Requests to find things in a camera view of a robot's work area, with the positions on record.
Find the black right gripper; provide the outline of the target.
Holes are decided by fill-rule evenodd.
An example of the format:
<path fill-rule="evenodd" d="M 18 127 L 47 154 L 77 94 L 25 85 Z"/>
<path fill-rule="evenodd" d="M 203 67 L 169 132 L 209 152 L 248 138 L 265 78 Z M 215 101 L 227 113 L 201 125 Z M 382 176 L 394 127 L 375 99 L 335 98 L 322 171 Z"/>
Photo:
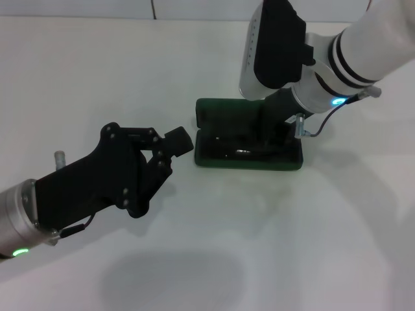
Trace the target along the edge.
<path fill-rule="evenodd" d="M 307 110 L 296 100 L 292 89 L 280 89 L 266 97 L 260 110 L 259 138 L 265 143 L 284 143 L 293 136 L 294 126 L 287 122 Z"/>

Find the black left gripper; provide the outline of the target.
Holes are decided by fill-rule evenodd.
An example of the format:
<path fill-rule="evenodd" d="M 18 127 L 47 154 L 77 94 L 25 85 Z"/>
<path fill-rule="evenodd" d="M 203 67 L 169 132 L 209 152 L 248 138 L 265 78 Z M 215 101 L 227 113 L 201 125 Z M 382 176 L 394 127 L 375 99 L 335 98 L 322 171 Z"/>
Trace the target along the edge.
<path fill-rule="evenodd" d="M 105 125 L 86 157 L 35 182 L 39 218 L 86 218 L 112 205 L 141 218 L 172 174 L 171 157 L 194 148 L 180 126 L 163 137 L 154 128 Z"/>

